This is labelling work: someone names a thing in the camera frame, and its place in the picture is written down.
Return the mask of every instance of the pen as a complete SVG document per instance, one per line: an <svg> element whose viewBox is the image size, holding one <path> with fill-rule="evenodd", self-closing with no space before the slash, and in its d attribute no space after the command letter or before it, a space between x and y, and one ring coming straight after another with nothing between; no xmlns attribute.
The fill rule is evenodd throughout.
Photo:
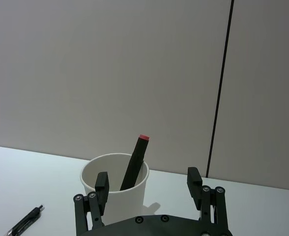
<svg viewBox="0 0 289 236"><path fill-rule="evenodd" d="M144 161L145 150L148 146L148 142L148 136L142 134L139 136L133 154L130 157L123 183L120 187L121 191L135 186L141 165Z"/></svg>
<svg viewBox="0 0 289 236"><path fill-rule="evenodd" d="M29 214L27 214L22 220L19 221L12 229L10 229L4 236L19 236L21 235L31 224L37 221L41 216L41 211L44 209L43 205L34 208Z"/></svg>

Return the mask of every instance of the gray wall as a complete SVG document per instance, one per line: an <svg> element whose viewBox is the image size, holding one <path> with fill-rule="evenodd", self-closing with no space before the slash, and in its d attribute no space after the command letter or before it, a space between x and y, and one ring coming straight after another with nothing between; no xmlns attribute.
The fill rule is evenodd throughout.
<svg viewBox="0 0 289 236"><path fill-rule="evenodd" d="M289 1L235 1L209 176L289 189Z"/></svg>
<svg viewBox="0 0 289 236"><path fill-rule="evenodd" d="M0 0L0 146L91 159L151 136L204 175L229 0Z"/></svg>

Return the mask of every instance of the paper cup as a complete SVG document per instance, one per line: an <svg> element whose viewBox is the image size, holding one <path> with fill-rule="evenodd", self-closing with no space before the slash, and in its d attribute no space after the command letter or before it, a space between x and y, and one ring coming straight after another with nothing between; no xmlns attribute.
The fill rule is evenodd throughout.
<svg viewBox="0 0 289 236"><path fill-rule="evenodd" d="M81 170L80 180L86 194L95 191L94 185L99 172L106 171L109 176L110 191L102 222L105 225L126 220L142 214L145 196L145 183L149 167L144 162L134 187L120 191L131 155L111 153L96 157Z"/></svg>

